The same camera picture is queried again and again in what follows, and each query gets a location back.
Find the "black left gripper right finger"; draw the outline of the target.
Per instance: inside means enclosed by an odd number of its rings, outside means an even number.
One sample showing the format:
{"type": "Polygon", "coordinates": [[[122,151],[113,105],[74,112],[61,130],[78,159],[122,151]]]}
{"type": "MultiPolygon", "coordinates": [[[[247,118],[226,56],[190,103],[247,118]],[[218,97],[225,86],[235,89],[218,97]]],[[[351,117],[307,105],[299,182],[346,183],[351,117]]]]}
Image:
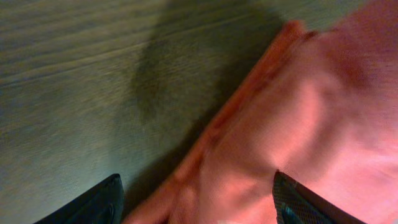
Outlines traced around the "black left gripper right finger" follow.
{"type": "Polygon", "coordinates": [[[280,171],[274,175],[272,197],[278,224],[364,224],[280,171]]]}

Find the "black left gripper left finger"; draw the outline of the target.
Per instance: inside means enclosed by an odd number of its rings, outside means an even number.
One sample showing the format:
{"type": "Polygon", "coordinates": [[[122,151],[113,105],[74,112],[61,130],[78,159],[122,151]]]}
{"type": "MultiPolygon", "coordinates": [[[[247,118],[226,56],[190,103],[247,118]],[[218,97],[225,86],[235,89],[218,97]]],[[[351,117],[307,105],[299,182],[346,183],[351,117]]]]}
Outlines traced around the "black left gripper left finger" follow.
{"type": "Polygon", "coordinates": [[[124,190],[119,174],[112,174],[35,224],[120,224],[124,190]]]}

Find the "orange soccer t-shirt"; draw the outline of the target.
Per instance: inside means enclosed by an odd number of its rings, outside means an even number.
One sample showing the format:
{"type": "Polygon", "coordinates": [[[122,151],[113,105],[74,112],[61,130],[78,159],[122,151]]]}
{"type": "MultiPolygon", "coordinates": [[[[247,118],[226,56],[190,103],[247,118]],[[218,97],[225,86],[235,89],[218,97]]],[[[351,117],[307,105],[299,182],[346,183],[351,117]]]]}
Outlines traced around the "orange soccer t-shirt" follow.
{"type": "Polygon", "coordinates": [[[275,223],[283,172],[366,223],[397,220],[397,2],[326,33],[284,26],[126,223],[275,223]]]}

